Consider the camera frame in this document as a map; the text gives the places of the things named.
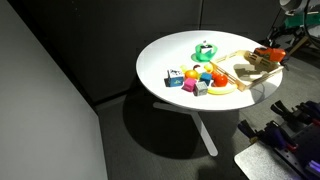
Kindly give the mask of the wooden tray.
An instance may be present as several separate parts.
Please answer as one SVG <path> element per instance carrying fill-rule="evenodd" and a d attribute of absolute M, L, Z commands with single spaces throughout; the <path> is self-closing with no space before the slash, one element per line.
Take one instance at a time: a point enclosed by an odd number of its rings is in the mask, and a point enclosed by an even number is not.
<path fill-rule="evenodd" d="M 247 50 L 238 50 L 223 57 L 211 60 L 214 69 L 228 76 L 231 84 L 240 91 L 248 90 L 268 78 L 280 73 L 283 66 Z"/>

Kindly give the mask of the orange block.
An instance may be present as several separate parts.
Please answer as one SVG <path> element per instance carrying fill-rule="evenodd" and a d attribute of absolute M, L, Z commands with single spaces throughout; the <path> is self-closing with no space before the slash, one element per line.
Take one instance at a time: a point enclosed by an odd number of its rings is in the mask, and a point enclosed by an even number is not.
<path fill-rule="evenodd" d="M 258 47 L 254 53 L 272 62 L 281 62 L 286 57 L 285 50 L 280 48 Z"/>

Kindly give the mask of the patterned owl picture cube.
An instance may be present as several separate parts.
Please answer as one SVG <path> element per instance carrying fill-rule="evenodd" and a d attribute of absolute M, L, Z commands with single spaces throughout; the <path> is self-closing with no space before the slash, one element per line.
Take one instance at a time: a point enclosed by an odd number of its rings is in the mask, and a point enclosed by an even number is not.
<path fill-rule="evenodd" d="M 166 85 L 168 87 L 177 87 L 182 86 L 184 82 L 184 74 L 181 70 L 177 69 L 168 69 Z"/>

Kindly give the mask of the pink foam cube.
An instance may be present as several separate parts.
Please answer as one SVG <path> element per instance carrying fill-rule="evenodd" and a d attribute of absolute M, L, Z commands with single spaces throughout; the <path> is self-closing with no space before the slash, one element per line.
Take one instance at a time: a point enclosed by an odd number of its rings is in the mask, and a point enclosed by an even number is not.
<path fill-rule="evenodd" d="M 184 84 L 183 84 L 182 89 L 183 89 L 183 90 L 186 90 L 186 91 L 188 91 L 188 92 L 192 92 L 192 91 L 194 90 L 195 84 L 196 84 L 196 80 L 195 80 L 195 79 L 193 79 L 193 78 L 187 78 L 187 79 L 184 81 Z"/>

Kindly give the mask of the yellow toy lemon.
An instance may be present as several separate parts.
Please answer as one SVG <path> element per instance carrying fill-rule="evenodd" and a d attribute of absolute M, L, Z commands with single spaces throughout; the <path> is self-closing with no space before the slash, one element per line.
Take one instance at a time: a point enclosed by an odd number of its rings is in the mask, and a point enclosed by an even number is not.
<path fill-rule="evenodd" d="M 187 71 L 187 66 L 186 65 L 181 65 L 180 69 L 183 73 L 185 73 Z"/>

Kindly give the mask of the grey foam cube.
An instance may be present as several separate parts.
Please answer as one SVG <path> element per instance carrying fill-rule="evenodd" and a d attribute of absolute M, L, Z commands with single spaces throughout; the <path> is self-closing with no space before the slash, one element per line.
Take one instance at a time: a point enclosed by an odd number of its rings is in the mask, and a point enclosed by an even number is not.
<path fill-rule="evenodd" d="M 195 96 L 202 96 L 206 95 L 208 91 L 208 86 L 204 81 L 197 82 L 194 87 L 194 95 Z"/>

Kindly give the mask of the dark red toy plum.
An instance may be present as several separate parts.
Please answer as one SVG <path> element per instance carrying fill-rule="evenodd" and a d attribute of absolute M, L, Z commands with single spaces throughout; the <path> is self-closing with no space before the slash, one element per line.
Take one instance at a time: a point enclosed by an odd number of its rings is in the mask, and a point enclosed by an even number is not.
<path fill-rule="evenodd" d="M 198 71 L 198 69 L 199 69 L 200 67 L 201 67 L 200 65 L 196 64 L 196 65 L 193 66 L 193 70 Z"/>

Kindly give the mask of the blue foam cube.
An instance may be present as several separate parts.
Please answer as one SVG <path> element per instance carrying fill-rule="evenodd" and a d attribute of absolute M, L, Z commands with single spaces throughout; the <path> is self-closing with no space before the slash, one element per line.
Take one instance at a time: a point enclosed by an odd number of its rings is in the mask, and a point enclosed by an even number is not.
<path fill-rule="evenodd" d="M 211 80 L 212 75 L 210 73 L 202 73 L 199 79 L 200 82 L 205 82 L 207 86 L 210 85 Z"/>

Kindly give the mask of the yellow toy fruit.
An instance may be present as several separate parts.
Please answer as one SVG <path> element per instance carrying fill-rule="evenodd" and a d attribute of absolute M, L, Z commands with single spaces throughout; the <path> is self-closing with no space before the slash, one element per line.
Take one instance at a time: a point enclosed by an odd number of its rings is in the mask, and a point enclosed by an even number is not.
<path fill-rule="evenodd" d="M 208 63 L 204 66 L 204 69 L 206 70 L 207 73 L 212 73 L 213 72 L 213 65 L 211 63 Z"/>

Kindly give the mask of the yellow toy banana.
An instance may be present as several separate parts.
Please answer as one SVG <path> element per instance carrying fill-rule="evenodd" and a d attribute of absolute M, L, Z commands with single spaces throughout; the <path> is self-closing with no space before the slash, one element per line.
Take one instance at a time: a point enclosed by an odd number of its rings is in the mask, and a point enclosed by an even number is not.
<path fill-rule="evenodd" d="M 236 84 L 227 85 L 225 87 L 209 87 L 208 93 L 213 95 L 224 95 L 224 94 L 232 93 L 236 89 L 237 89 Z"/>

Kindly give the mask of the green robot-mounted gripper cover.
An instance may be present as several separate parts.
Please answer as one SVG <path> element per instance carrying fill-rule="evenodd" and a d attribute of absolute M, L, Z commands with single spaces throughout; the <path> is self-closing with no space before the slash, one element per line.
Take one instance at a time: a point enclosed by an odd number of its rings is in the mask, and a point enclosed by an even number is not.
<path fill-rule="evenodd" d="M 196 62 L 209 62 L 217 53 L 218 48 L 204 40 L 202 43 L 195 46 L 195 53 L 191 58 Z"/>

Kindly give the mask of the grey perforated metal plate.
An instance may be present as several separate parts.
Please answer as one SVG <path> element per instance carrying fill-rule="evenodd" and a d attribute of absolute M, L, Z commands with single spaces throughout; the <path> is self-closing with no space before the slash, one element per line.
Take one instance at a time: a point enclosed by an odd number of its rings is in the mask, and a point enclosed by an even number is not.
<path fill-rule="evenodd" d="M 260 142 L 235 155 L 234 161 L 249 180 L 303 180 L 272 149 Z"/>

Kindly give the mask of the white table pedestal base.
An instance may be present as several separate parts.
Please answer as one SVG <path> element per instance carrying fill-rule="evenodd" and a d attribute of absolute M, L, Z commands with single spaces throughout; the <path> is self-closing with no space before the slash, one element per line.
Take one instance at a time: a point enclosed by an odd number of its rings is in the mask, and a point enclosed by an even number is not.
<path fill-rule="evenodd" d="M 154 108 L 161 109 L 161 110 L 166 110 L 166 111 L 171 111 L 171 112 L 176 112 L 176 113 L 181 113 L 181 114 L 187 114 L 190 115 L 191 118 L 193 119 L 193 122 L 198 130 L 198 133 L 205 145 L 205 148 L 208 152 L 209 155 L 212 157 L 215 157 L 218 155 L 218 150 L 211 139 L 199 113 L 194 110 L 189 110 L 181 107 L 177 107 L 171 104 L 166 104 L 166 103 L 161 103 L 161 102 L 155 102 L 153 104 Z"/>

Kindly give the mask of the purple handled clamp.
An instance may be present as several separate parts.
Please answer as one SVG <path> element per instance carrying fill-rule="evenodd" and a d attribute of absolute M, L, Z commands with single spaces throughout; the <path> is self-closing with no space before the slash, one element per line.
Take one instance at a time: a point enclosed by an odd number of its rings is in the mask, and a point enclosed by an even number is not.
<path fill-rule="evenodd" d="M 264 144 L 279 150 L 295 151 L 298 148 L 298 144 L 275 121 L 270 121 L 263 130 L 259 131 L 253 130 L 246 120 L 241 121 L 237 127 L 249 138 L 250 143 L 260 140 Z"/>

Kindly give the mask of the black handled clamp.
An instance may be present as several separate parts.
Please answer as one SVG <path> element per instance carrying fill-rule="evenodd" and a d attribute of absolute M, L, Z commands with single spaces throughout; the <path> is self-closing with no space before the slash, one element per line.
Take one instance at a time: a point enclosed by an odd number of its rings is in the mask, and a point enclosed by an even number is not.
<path fill-rule="evenodd" d="M 299 109 L 292 109 L 289 110 L 281 100 L 276 101 L 274 104 L 271 105 L 270 109 L 282 117 L 283 120 L 293 123 L 293 122 L 301 122 L 303 124 L 309 125 L 312 122 L 311 117 L 299 110 Z"/>

